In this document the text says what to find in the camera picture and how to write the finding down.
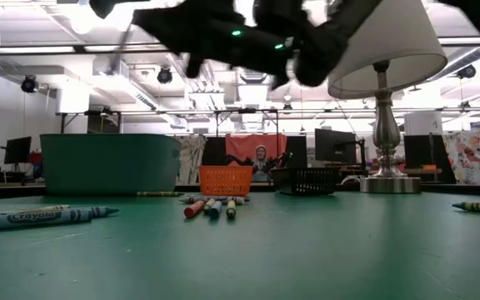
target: white lamp shade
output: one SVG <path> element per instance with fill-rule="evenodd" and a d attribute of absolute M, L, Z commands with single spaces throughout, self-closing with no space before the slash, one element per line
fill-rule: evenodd
<path fill-rule="evenodd" d="M 394 91 L 424 81 L 448 63 L 421 1 L 379 4 L 329 74 L 329 94 L 341 99 L 374 96 L 378 77 L 373 64 L 384 60 L 390 60 L 387 87 Z"/>

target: wall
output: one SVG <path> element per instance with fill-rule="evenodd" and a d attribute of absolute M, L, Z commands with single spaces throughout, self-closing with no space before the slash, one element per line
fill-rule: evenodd
<path fill-rule="evenodd" d="M 55 116 L 57 101 L 53 97 L 22 92 L 20 86 L 0 77 L 0 145 L 8 139 L 32 137 L 31 150 L 40 148 L 40 134 L 58 133 L 60 117 Z M 5 152 L 0 150 L 0 167 Z"/>

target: green table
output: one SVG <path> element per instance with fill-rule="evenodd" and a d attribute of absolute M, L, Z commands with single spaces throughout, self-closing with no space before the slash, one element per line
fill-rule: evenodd
<path fill-rule="evenodd" d="M 217 222 L 176 198 L 26 197 L 120 208 L 91 223 L 0 232 L 0 299 L 478 299 L 480 214 L 423 193 L 253 193 Z"/>

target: blue crayon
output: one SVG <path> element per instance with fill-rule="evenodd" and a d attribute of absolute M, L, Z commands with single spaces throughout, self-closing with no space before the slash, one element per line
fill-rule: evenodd
<path fill-rule="evenodd" d="M 210 212 L 208 212 L 208 215 L 210 216 L 211 219 L 217 219 L 220 217 L 220 213 L 222 212 L 222 202 L 221 201 L 216 201 L 212 207 L 210 207 Z"/>

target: fluorescent light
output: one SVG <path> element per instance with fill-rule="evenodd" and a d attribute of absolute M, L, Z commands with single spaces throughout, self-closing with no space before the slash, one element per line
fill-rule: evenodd
<path fill-rule="evenodd" d="M 480 44 L 480 37 L 439 37 L 438 41 L 443 46 L 457 45 L 457 44 Z"/>
<path fill-rule="evenodd" d="M 60 47 L 0 47 L 0 54 L 27 54 L 27 53 L 74 53 L 71 46 Z"/>
<path fill-rule="evenodd" d="M 106 52 L 110 53 L 119 48 L 119 46 L 106 45 L 106 46 L 84 46 L 84 49 L 89 52 Z"/>

